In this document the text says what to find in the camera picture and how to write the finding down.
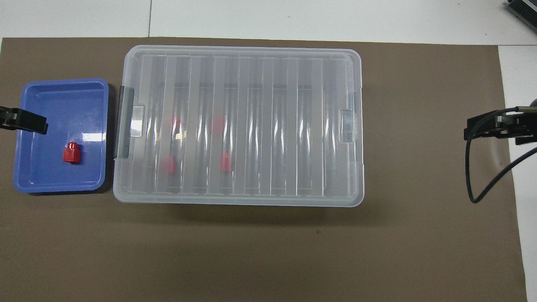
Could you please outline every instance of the transparent lid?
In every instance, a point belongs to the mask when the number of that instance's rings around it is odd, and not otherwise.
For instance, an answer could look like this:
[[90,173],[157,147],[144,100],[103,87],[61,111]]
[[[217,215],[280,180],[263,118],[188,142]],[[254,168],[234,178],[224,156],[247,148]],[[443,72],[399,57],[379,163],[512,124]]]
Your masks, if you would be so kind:
[[138,45],[125,57],[123,202],[355,206],[361,63],[349,49]]

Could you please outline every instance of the black cable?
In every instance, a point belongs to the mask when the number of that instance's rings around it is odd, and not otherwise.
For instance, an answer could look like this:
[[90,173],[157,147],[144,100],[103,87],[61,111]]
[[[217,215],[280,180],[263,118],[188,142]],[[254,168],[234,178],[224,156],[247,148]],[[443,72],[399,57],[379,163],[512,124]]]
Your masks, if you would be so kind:
[[479,194],[479,196],[477,196],[477,198],[474,199],[474,195],[472,193],[471,183],[470,183],[470,143],[471,143],[471,140],[476,135],[477,130],[484,123],[486,123],[489,119],[494,118],[494,117],[498,117],[503,113],[518,112],[518,111],[519,111],[518,107],[512,107],[512,108],[497,110],[497,111],[495,111],[495,112],[493,112],[493,113],[491,113],[491,114],[489,114],[487,116],[484,116],[470,130],[470,133],[469,133],[467,141],[466,141],[466,151],[465,151],[466,189],[468,190],[468,197],[470,198],[470,201],[475,203],[475,204],[480,202],[481,199],[483,199],[483,197],[485,197],[485,195],[490,191],[490,189],[492,189],[492,187],[498,182],[498,180],[500,180],[505,174],[507,174],[507,172],[509,172],[514,166],[518,165],[520,162],[522,162],[526,158],[530,157],[531,155],[537,153],[537,147],[533,148],[529,152],[526,152],[521,157],[519,157],[516,160],[514,160],[512,163],[508,164],[502,171],[500,171],[500,173],[498,173],[498,175],[496,175],[489,182],[489,184],[485,187],[485,189],[483,189],[483,191]]

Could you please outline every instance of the plastic storage box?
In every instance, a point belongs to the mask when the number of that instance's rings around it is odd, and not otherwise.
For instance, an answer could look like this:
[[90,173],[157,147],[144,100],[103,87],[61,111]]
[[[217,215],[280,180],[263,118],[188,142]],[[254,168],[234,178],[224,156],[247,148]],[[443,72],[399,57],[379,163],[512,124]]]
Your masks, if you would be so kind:
[[113,187],[122,202],[364,198],[355,51],[138,45],[123,86]]
[[[91,191],[106,170],[108,84],[99,78],[28,83],[20,108],[47,118],[47,134],[18,130],[13,185],[23,193]],[[69,142],[81,161],[62,160]]]

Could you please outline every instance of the red cap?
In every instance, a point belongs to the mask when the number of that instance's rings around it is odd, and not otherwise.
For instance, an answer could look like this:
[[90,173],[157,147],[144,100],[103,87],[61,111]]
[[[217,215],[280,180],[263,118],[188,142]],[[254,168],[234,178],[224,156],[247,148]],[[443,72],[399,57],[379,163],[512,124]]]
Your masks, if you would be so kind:
[[171,131],[173,133],[176,133],[179,131],[179,128],[181,126],[181,119],[178,116],[172,117],[172,125],[171,125]]
[[226,128],[226,119],[224,116],[214,116],[213,122],[211,123],[211,133],[224,133]]
[[222,152],[222,155],[220,156],[220,171],[231,171],[231,157],[229,156],[229,152]]
[[170,154],[170,159],[168,162],[168,174],[175,174],[176,167],[175,167],[175,160],[173,159],[173,155]]
[[69,142],[67,148],[63,150],[63,161],[70,163],[80,163],[80,149],[75,142]]

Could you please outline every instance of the box handle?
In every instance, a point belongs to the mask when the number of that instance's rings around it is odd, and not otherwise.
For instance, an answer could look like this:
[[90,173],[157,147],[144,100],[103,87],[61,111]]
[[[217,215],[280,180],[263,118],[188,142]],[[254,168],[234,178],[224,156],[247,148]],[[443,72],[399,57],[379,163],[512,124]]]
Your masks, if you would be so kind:
[[354,142],[354,112],[352,110],[339,111],[339,141]]
[[129,157],[130,124],[133,114],[134,88],[121,86],[119,89],[118,128],[116,130],[114,158]]

